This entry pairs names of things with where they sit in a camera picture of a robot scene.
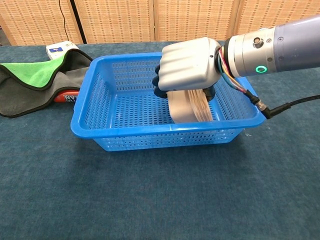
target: black cable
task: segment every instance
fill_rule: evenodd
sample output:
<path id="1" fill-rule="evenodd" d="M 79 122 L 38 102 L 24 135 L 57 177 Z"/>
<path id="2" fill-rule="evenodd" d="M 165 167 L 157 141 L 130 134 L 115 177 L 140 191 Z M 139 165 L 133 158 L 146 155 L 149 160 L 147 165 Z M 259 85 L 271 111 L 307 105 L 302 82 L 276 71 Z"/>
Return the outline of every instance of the black cable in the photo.
<path id="1" fill-rule="evenodd" d="M 273 109 L 269 109 L 267 105 L 265 105 L 257 96 L 253 95 L 249 90 L 247 90 L 244 93 L 244 95 L 246 95 L 250 99 L 250 102 L 252 104 L 258 107 L 258 109 L 266 117 L 266 119 L 271 119 L 272 117 L 282 113 L 283 111 L 290 109 L 294 105 L 320 99 L 320 94 L 314 95 L 314 96 L 308 96 L 292 102 L 286 102 L 285 104 L 277 106 Z"/>
<path id="2" fill-rule="evenodd" d="M 61 8 L 61 0 L 59 0 L 59 8 L 60 8 L 60 12 L 61 12 L 62 17 L 63 17 L 64 32 L 65 32 L 67 40 L 69 41 L 69 36 L 68 36 L 68 33 L 67 33 L 67 29 L 66 29 L 66 18 L 65 18 L 64 13 L 62 12 L 62 8 Z"/>

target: robotic hand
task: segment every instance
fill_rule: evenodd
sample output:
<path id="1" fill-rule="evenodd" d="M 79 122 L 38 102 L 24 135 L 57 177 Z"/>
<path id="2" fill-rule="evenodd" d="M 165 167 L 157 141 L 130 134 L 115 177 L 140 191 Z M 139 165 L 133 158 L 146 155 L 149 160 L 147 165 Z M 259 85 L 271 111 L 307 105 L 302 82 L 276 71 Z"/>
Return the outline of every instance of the robotic hand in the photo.
<path id="1" fill-rule="evenodd" d="M 226 75 L 230 85 L 269 119 L 292 105 L 269 110 L 236 78 L 316 67 L 320 67 L 320 15 L 235 35 L 224 46 L 208 37 L 168 45 L 162 49 L 152 83 L 154 94 L 161 98 L 169 91 L 203 89 L 210 101 L 214 84 Z"/>

